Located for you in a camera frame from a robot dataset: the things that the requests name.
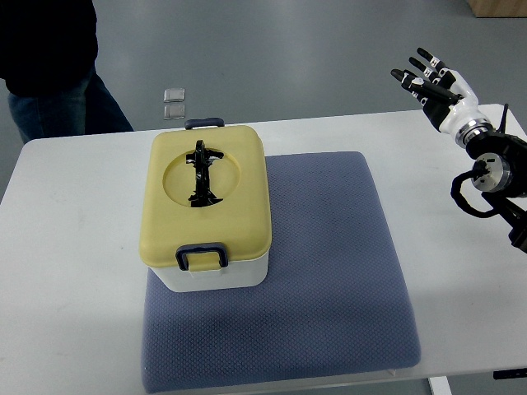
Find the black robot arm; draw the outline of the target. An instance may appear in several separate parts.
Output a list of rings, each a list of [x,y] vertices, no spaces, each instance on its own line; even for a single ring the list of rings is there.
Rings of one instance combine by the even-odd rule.
[[[485,216],[501,216],[511,226],[511,245],[524,252],[526,210],[511,200],[526,196],[526,141],[501,126],[472,137],[466,151],[475,160],[473,186],[492,207]]]

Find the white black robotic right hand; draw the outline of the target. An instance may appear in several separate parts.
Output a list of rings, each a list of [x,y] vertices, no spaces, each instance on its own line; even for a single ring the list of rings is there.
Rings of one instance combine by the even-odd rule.
[[[473,137],[493,132],[495,128],[479,110],[478,97],[467,81],[427,50],[419,48],[417,54],[420,58],[408,59],[417,71],[395,68],[390,74],[420,103],[433,128],[450,135],[462,148]]]

